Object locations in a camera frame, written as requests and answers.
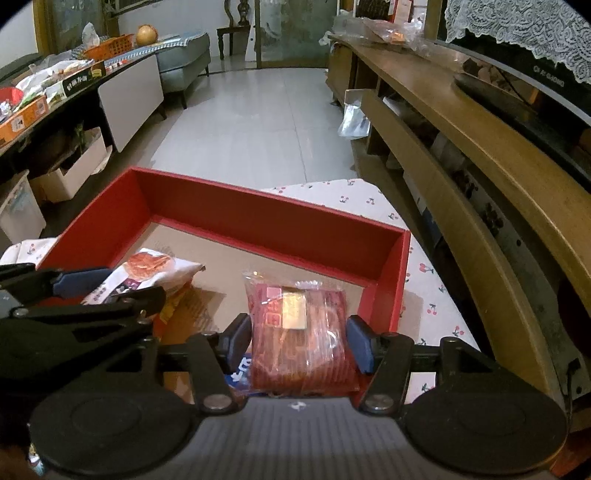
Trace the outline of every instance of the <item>white storage box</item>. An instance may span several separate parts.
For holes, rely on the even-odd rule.
[[[0,250],[39,238],[45,219],[27,180],[29,171],[15,175],[0,186]]]
[[[38,202],[49,200],[52,203],[71,200],[97,167],[108,160],[113,151],[105,147],[100,128],[84,132],[87,149],[69,170],[57,168],[31,180],[31,188]]]

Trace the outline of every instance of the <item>sofa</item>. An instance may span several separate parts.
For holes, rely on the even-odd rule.
[[[156,56],[164,93],[178,93],[183,108],[187,108],[185,91],[205,70],[209,77],[209,35],[203,34],[187,43],[186,47],[160,50]]]

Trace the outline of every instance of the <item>metal screw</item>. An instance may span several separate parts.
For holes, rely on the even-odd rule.
[[[141,323],[142,325],[148,325],[149,323],[152,323],[152,317],[146,318],[147,313],[148,312],[146,312],[145,310],[139,311],[138,323]]]
[[[374,412],[382,412],[385,410],[389,410],[394,406],[394,400],[389,395],[370,395],[365,400],[365,407]]]
[[[211,411],[225,410],[231,405],[232,399],[223,394],[208,395],[203,399],[203,406]]]
[[[13,315],[17,318],[17,319],[22,319],[24,317],[26,317],[27,315],[29,315],[29,311],[27,309],[16,309],[13,312]]]

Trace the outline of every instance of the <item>white lace doily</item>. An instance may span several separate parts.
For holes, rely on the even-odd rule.
[[[564,63],[578,82],[591,83],[591,26],[563,0],[449,0],[445,19],[448,42],[466,29],[489,35]]]

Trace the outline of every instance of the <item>wooden chair leg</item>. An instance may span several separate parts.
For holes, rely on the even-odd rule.
[[[220,49],[220,60],[223,60],[223,35],[217,36],[217,46]]]

